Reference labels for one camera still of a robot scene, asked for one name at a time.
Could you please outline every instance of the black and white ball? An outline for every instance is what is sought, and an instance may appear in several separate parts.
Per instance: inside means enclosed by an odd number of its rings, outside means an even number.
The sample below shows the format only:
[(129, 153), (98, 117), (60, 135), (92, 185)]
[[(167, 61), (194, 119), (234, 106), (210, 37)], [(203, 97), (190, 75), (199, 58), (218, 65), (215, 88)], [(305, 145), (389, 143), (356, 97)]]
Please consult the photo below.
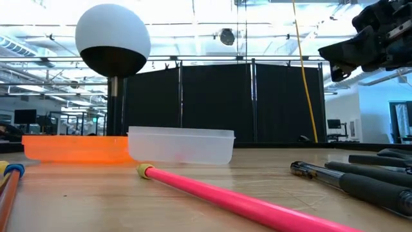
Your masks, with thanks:
[(77, 23), (75, 39), (83, 61), (105, 77), (134, 75), (143, 68), (151, 49), (143, 21), (115, 4), (87, 10)]

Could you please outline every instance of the pink stick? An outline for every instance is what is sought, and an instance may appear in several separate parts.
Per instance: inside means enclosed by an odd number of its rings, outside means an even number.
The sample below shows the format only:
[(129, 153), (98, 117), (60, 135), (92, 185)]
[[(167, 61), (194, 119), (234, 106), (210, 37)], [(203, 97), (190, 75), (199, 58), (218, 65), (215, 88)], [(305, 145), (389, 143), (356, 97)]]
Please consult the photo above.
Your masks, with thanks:
[(146, 166), (144, 177), (155, 179), (270, 228), (287, 232), (355, 232), (347, 226), (287, 209), (234, 191)]

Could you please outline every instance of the wooden table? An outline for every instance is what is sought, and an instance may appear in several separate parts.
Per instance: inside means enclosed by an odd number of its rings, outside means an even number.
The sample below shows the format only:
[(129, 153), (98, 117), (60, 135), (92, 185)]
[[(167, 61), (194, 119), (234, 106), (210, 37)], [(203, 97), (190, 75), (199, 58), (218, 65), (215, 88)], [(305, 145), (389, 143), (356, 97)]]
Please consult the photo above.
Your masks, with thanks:
[[(412, 222), (324, 184), (293, 176), (296, 160), (322, 166), (351, 153), (321, 149), (235, 150), (227, 166), (165, 165), (157, 168), (233, 189), (365, 231), (410, 231)], [(135, 165), (37, 164), (23, 154), (8, 231), (270, 231), (155, 180), (138, 177)]]

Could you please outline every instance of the clear plastic container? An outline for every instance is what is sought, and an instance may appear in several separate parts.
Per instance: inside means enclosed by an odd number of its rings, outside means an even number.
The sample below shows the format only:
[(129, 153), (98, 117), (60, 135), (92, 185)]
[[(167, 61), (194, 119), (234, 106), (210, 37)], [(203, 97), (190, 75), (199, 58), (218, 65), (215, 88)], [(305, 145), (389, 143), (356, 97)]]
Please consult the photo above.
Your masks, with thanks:
[(129, 127), (129, 154), (139, 161), (228, 164), (234, 132), (185, 128)]

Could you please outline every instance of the orange tray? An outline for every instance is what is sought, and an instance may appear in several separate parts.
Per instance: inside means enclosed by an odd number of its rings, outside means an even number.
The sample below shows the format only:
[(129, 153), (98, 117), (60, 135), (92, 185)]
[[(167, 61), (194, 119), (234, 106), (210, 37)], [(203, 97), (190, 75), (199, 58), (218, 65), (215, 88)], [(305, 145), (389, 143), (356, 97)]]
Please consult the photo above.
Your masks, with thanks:
[(42, 162), (123, 163), (133, 162), (127, 137), (24, 135), (27, 158)]

